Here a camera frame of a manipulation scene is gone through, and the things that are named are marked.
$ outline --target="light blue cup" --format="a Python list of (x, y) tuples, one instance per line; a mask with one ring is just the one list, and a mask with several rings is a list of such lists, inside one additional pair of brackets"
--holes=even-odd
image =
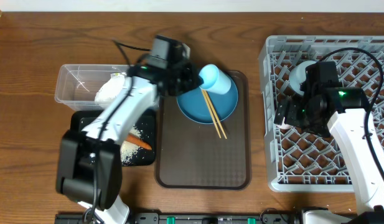
[(232, 85), (229, 76), (213, 64), (204, 66), (199, 77), (203, 79), (203, 84), (200, 85), (202, 90), (220, 95), (226, 94)]

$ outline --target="brown tray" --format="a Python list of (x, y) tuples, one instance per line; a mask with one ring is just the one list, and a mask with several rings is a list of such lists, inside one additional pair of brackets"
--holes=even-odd
[(176, 98), (163, 100), (158, 117), (157, 182), (168, 188), (245, 188), (251, 180), (248, 84), (244, 74), (227, 72), (238, 89), (234, 112), (222, 121), (228, 139), (213, 124), (196, 123), (180, 111)]

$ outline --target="green clip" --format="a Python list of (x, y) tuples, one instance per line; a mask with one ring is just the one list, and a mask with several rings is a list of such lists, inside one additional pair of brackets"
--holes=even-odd
[(167, 217), (167, 224), (175, 224), (175, 217)]
[(256, 222), (255, 218), (247, 218), (247, 224), (255, 224), (255, 222)]

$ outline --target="wooden chopstick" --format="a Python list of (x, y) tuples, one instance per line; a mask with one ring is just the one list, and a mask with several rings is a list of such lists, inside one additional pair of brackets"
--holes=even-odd
[(218, 133), (218, 135), (219, 135), (219, 138), (221, 138), (221, 133), (219, 132), (217, 123), (215, 122), (215, 118), (214, 118), (214, 116), (213, 116), (213, 114), (212, 114), (212, 111), (211, 111), (210, 104), (209, 104), (208, 99), (207, 99), (207, 97), (205, 96), (204, 92), (205, 92), (205, 90), (202, 90), (202, 94), (203, 94), (205, 103), (207, 104), (208, 111), (210, 112), (210, 115), (211, 115), (212, 123), (214, 123), (214, 125), (215, 125), (215, 129), (217, 130), (217, 133)]
[(221, 124), (221, 121), (219, 120), (218, 118), (218, 115), (217, 115), (217, 112), (215, 111), (215, 108), (214, 106), (212, 105), (211, 103), (211, 99), (210, 99), (210, 96), (208, 95), (207, 91), (203, 90), (203, 95), (205, 95), (210, 107), (211, 107), (211, 110), (212, 110), (212, 113), (214, 114), (215, 118), (217, 119), (218, 121), (218, 124), (219, 124), (219, 127), (221, 128), (221, 131), (222, 131), (222, 134), (223, 136), (225, 137), (225, 139), (228, 139), (227, 138), (227, 135), (225, 134), (225, 131), (223, 130), (223, 127), (222, 127), (222, 124)]

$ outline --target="clear plastic bin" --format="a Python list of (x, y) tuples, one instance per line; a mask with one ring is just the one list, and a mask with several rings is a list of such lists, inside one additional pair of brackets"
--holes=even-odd
[(95, 102), (96, 93), (110, 79), (110, 74), (127, 69), (128, 65), (62, 65), (55, 100), (75, 111), (103, 110), (110, 103)]

